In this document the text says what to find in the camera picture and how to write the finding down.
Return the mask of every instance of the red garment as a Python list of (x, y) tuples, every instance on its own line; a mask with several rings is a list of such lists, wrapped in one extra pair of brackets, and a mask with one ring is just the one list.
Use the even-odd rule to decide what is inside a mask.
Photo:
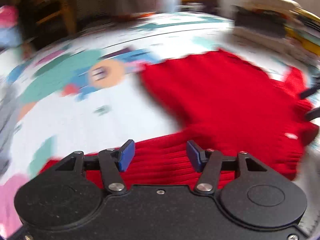
[[(126, 184), (196, 183), (186, 157), (186, 141), (224, 155), (247, 151), (289, 179), (296, 174), (304, 146), (318, 132), (306, 122), (312, 109), (298, 93), (304, 90), (300, 70), (292, 67), (284, 82), (223, 50), (190, 55), (146, 66), (142, 81), (154, 98), (174, 114), (182, 132), (136, 143), (136, 154), (122, 174)], [(87, 177), (101, 184), (99, 172)], [(232, 172), (220, 176), (222, 187)]]

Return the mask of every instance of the red cloth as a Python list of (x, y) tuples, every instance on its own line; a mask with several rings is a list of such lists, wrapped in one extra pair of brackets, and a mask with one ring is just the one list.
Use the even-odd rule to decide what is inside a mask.
[[(136, 143), (136, 154), (122, 174), (126, 184), (196, 183), (200, 174), (186, 157), (186, 141), (224, 155), (247, 151), (289, 179), (296, 174), (304, 146), (318, 132), (304, 114), (300, 70), (292, 67), (284, 82), (223, 50), (146, 66), (142, 81), (151, 95), (185, 127), (182, 132)], [(220, 176), (222, 187), (232, 172)], [(101, 184), (99, 172), (87, 177)]]

